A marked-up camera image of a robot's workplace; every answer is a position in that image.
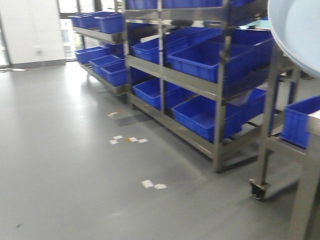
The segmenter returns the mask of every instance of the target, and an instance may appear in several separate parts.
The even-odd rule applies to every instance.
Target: epoxy floor
[[[0,73],[0,133],[1,240],[285,239],[295,186],[254,200],[256,163],[214,173],[207,157],[87,81],[75,62]],[[148,142],[111,145],[118,135]],[[300,169],[272,156],[269,194]]]

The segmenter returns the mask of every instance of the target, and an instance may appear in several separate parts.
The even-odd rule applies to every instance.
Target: crate stack
[[[257,87],[268,77],[273,39],[269,31],[235,26],[265,17],[267,0],[124,0],[123,6],[126,30],[132,23],[158,27],[158,38],[139,44],[125,31],[128,70],[151,76],[139,84],[129,79],[130,103],[223,171],[225,159],[260,133],[249,121],[264,112],[266,91]],[[254,128],[243,133],[248,123]]]
[[[276,109],[279,75],[284,72],[279,69],[279,66],[283,65],[283,55],[283,51],[275,44],[268,80],[268,98],[265,102],[258,169],[255,178],[250,180],[252,195],[259,201],[265,200],[267,190],[271,186],[267,182],[270,152],[302,165],[308,164],[308,116],[320,110],[318,95],[296,101],[301,78],[301,70],[297,66],[293,67],[291,77],[287,79],[290,82],[287,106],[284,111]]]
[[[100,46],[75,51],[80,66],[93,76],[115,95],[127,93],[127,68],[125,65],[124,44],[122,34],[125,29],[125,21],[119,12],[89,12],[71,16],[73,30],[86,37],[100,41]],[[129,30],[134,33],[140,29],[140,36],[134,36],[132,42],[138,44],[140,37],[150,34],[147,24],[130,24]],[[140,81],[149,74],[134,69],[132,79]]]

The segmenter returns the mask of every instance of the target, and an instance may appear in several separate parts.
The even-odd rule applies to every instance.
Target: stainless steel shelving rack
[[[269,164],[269,157],[271,153],[280,154],[286,156],[288,159],[297,161],[304,165],[307,163],[306,153],[307,151],[295,144],[282,140],[279,135],[282,132],[284,123],[284,113],[281,112],[280,117],[275,124],[275,113],[278,89],[279,89],[279,74],[283,73],[282,68],[283,52],[280,50],[277,44],[274,45],[272,64],[270,66],[270,74],[268,79],[268,92],[265,101],[263,128],[261,132],[261,141],[259,146],[258,156],[258,171],[256,177],[250,179],[253,196],[263,201],[265,199],[266,191],[270,187],[267,183],[267,171]],[[287,104],[294,103],[296,101],[296,95],[299,88],[301,70],[298,67],[293,68],[290,90],[288,94]]]
[[[114,0],[115,11],[118,12],[118,1]],[[105,42],[108,44],[116,45],[124,42],[125,33],[119,32],[114,34],[107,34],[104,32],[100,32],[98,28],[80,28],[73,27],[73,31],[76,34],[79,34],[84,37],[89,37],[92,39],[99,40],[100,42]],[[141,39],[144,37],[148,37],[152,34],[157,33],[158,29],[155,26],[144,27],[140,29],[134,29],[130,31],[131,39]],[[99,82],[101,82],[106,88],[108,88],[114,95],[121,96],[127,94],[127,90],[129,88],[128,84],[124,84],[121,86],[113,86],[108,81],[106,81],[103,77],[96,74],[90,64],[79,64],[84,70],[87,72],[87,78],[90,76],[96,78]]]
[[[128,90],[129,102],[211,158],[213,160],[214,168],[217,172],[226,170],[227,166],[225,159],[229,158],[237,151],[252,143],[252,141],[255,140],[261,131],[261,126],[252,124],[255,126],[255,128],[248,133],[241,135],[239,138],[231,142],[226,142],[224,140],[223,133],[225,128],[224,121],[226,115],[226,104],[241,94],[245,94],[245,92],[241,94],[235,94],[231,97],[224,97],[223,80],[225,76],[225,66],[230,55],[232,30],[235,28],[235,26],[244,25],[250,21],[253,21],[254,19],[258,19],[259,17],[265,17],[267,15],[267,2],[268,0],[256,0],[239,7],[232,7],[231,1],[223,0],[223,6],[221,7],[164,9],[162,8],[162,1],[158,0],[157,9],[132,10],[126,9],[126,1],[122,1],[123,14],[125,16],[127,26],[129,23],[156,25],[158,27],[159,35],[159,64],[154,64],[130,55],[128,27],[126,28],[125,58],[127,67],[128,69],[133,67],[160,78],[162,107],[161,111],[158,111],[157,109],[148,105],[141,99],[137,98],[132,93],[131,88]],[[204,79],[173,70],[164,65],[164,56],[166,52],[164,38],[166,36],[165,32],[167,31],[168,26],[192,26],[222,29],[224,47],[220,51],[218,83],[209,82]],[[254,80],[255,74],[257,73],[253,73],[252,75],[248,76],[248,78],[252,78]],[[204,140],[165,113],[164,81],[176,84],[198,95],[202,95],[217,102],[214,136],[215,144]]]

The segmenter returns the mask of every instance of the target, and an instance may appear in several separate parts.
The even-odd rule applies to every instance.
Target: blue plastic tray
[[[221,37],[212,41],[220,42]],[[267,66],[271,61],[273,37],[270,31],[253,29],[236,29],[232,32],[232,44],[244,45],[253,48],[253,69],[257,70]]]
[[[108,54],[108,50],[103,46],[81,49],[74,52],[79,63],[87,64],[92,59],[101,58]]]
[[[205,41],[168,56],[173,69],[210,82],[217,82],[221,45]],[[226,85],[248,75],[253,70],[254,51],[249,47],[231,46],[231,58],[226,65]]]
[[[115,64],[118,62],[122,62],[123,60],[117,56],[114,55],[108,55],[99,57],[96,59],[93,59],[89,61],[91,64],[93,71],[98,74],[99,76],[103,77],[105,75],[104,71],[102,70],[102,67],[108,66],[110,64]]]
[[[281,138],[307,148],[309,141],[308,115],[320,110],[320,96],[313,96],[285,107]]]
[[[174,119],[209,142],[215,132],[216,102],[197,96],[172,108]],[[242,130],[241,110],[231,104],[226,107],[224,138]]]
[[[92,12],[79,13],[77,15],[69,16],[69,18],[71,19],[72,25],[74,27],[80,28],[80,19],[81,19],[80,17],[85,16],[85,15],[89,15],[89,14],[92,14]]]
[[[231,84],[224,84],[223,96],[232,97],[236,94],[254,89],[265,83],[265,81],[268,79],[268,76],[269,69],[265,68],[255,72],[249,77],[240,78],[239,80],[234,81]]]
[[[98,21],[100,32],[106,34],[121,33],[125,29],[125,18],[122,13],[111,13],[107,16],[94,17]]]
[[[113,86],[117,87],[127,83],[126,64],[123,61],[103,66],[101,71],[104,73],[104,79]]]
[[[265,111],[267,91],[256,88],[250,94],[247,102],[239,106],[241,110],[241,124],[263,114]]]
[[[127,9],[157,9],[158,0],[126,0]]]
[[[127,69],[124,61],[109,64],[101,67],[103,77],[110,82],[113,86],[121,86],[127,84]],[[136,68],[131,68],[131,80],[132,85],[135,85],[139,81],[146,79],[149,76],[148,73],[140,71]]]
[[[188,39],[185,36],[167,35],[165,38],[166,54],[172,54],[181,49],[188,47]],[[132,46],[134,55],[138,58],[150,61],[152,63],[159,63],[159,39],[152,39],[150,41],[142,42]]]
[[[223,0],[162,0],[163,8],[165,9],[180,9],[180,8],[207,8],[220,7]],[[255,0],[234,0],[233,6],[238,7]]]
[[[188,93],[182,87],[165,82],[165,107],[172,108],[187,98]],[[136,96],[154,108],[161,109],[160,80],[153,78],[133,86]]]
[[[77,21],[79,23],[78,24],[79,28],[92,29],[92,28],[97,28],[99,25],[98,20],[95,19],[95,17],[106,17],[110,14],[112,14],[112,12],[96,11],[96,12],[91,12],[88,14],[76,15],[72,19],[77,19]]]
[[[188,45],[196,45],[205,40],[214,38],[221,35],[222,30],[218,28],[205,28],[205,27],[186,27],[173,31],[170,35],[184,37],[188,39]]]

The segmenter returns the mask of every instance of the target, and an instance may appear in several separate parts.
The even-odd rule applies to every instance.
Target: window
[[[91,13],[95,11],[94,0],[80,0],[80,12]]]
[[[77,0],[58,0],[61,13],[78,12]]]
[[[0,28],[0,66],[8,65],[8,64],[9,64],[9,61],[7,58],[7,50],[3,42],[3,35]]]
[[[60,19],[61,34],[66,59],[75,59],[75,51],[82,49],[82,40],[74,34],[70,19]]]
[[[114,0],[102,0],[102,10],[106,12],[111,12],[115,10],[115,2]]]
[[[69,31],[68,30],[62,30],[62,40],[63,40],[64,43],[70,42]]]

